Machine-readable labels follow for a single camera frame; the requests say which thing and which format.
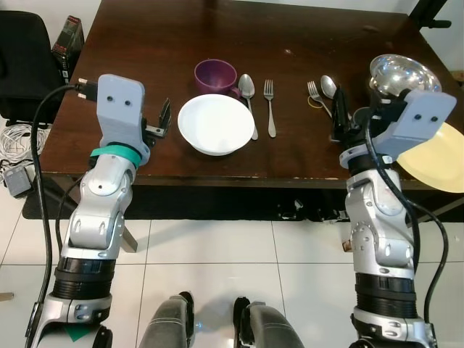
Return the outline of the silver metal fork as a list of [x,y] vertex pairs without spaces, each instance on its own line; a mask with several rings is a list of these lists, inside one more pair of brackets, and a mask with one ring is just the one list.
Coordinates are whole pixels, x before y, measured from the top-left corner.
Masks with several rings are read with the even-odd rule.
[[316,87],[315,81],[311,80],[310,82],[307,82],[306,86],[308,90],[309,99],[312,99],[314,100],[314,102],[318,103],[318,106],[315,106],[315,104],[312,103],[311,101],[309,101],[308,104],[311,107],[316,107],[316,109],[319,109],[319,107],[321,107],[321,109],[324,109],[325,112],[328,113],[329,120],[332,120],[334,116],[332,116],[331,111],[329,110],[324,100],[322,99],[322,96],[319,93],[318,87]]
[[274,120],[274,80],[266,79],[264,82],[264,97],[268,103],[268,135],[271,138],[276,137],[276,124]]

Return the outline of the silver metal spoon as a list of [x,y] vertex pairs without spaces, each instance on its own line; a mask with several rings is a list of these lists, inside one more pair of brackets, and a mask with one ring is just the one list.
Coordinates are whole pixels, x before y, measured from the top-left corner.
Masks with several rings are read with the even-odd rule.
[[335,84],[331,76],[323,75],[320,79],[318,90],[324,96],[327,96],[328,99],[334,100],[334,95],[337,92],[337,84]]
[[239,77],[238,87],[239,87],[239,90],[241,91],[241,97],[242,99],[245,100],[246,107],[248,107],[248,110],[249,112],[252,113],[252,117],[253,117],[251,99],[255,94],[255,87],[254,87],[252,77],[249,76],[249,74],[242,74],[242,76]]

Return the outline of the white bowl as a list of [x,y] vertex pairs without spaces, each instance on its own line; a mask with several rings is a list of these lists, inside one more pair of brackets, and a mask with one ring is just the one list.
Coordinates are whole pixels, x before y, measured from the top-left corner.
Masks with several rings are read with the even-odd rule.
[[252,113],[238,99],[201,95],[185,103],[178,113],[179,131],[192,148],[210,156],[223,156],[252,140]]

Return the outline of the purple mug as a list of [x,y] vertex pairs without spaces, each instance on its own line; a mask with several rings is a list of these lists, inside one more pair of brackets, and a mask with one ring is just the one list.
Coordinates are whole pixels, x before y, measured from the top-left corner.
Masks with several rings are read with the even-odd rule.
[[221,59],[206,59],[194,68],[196,89],[199,95],[215,94],[241,97],[241,90],[236,87],[239,74],[235,67]]

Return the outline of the shiny steel bowl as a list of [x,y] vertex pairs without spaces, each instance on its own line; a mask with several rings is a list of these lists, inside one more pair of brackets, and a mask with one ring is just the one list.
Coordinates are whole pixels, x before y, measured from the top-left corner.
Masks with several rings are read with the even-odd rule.
[[405,89],[441,92],[437,76],[410,57],[386,54],[369,63],[371,99],[393,99]]

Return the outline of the pale yellow plate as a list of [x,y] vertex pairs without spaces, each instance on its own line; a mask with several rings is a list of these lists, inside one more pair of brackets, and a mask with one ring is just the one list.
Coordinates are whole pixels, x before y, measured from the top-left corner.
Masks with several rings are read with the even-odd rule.
[[431,188],[464,192],[464,135],[448,123],[432,139],[401,154],[398,163]]

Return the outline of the dark wooden table leg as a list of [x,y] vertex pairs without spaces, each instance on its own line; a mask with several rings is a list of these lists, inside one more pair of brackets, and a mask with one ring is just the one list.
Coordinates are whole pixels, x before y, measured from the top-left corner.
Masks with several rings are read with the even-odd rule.
[[120,248],[124,252],[137,253],[137,241],[130,230],[126,228],[125,218],[120,216],[116,219],[116,228],[118,228],[120,232]]

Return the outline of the dark red-black box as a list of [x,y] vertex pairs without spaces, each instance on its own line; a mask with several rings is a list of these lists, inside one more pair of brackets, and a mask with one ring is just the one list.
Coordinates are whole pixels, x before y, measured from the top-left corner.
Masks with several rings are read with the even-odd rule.
[[53,44],[51,53],[66,83],[70,82],[84,46],[82,20],[69,16]]

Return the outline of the black stand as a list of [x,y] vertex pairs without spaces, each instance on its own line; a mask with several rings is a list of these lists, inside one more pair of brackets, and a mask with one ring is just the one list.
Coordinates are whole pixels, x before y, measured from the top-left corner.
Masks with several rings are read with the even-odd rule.
[[435,20],[447,0],[418,0],[409,17],[421,28],[450,28],[450,20]]

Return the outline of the grey power adapter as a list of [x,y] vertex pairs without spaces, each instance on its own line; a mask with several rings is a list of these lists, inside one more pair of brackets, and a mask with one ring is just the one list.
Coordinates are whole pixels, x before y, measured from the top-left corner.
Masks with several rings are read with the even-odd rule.
[[23,198],[36,188],[36,169],[34,164],[27,160],[21,165],[4,169],[2,179],[13,198]]

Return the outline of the black office chair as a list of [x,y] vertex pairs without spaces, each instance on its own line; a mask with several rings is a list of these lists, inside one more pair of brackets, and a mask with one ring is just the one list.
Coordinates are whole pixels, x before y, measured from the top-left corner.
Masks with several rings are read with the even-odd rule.
[[0,117],[7,125],[29,123],[42,99],[64,83],[41,17],[0,10]]

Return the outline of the grey robot left leg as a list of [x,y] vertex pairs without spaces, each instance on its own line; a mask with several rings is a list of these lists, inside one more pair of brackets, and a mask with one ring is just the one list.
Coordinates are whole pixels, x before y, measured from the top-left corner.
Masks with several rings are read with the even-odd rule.
[[187,291],[179,292],[155,311],[138,348],[190,348],[194,327],[194,299]]

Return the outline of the grey robot leg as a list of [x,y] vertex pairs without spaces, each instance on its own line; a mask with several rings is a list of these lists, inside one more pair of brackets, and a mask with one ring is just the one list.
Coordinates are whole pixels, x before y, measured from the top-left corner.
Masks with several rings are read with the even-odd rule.
[[187,291],[179,292],[155,311],[138,348],[190,348],[194,327],[194,299]]
[[234,302],[234,348],[305,348],[288,319],[264,302]]

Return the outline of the grey robot right leg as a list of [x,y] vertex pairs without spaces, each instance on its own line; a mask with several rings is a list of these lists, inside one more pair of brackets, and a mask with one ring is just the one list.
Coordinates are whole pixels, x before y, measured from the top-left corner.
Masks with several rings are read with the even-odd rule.
[[264,302],[234,302],[234,348],[305,348],[288,319]]

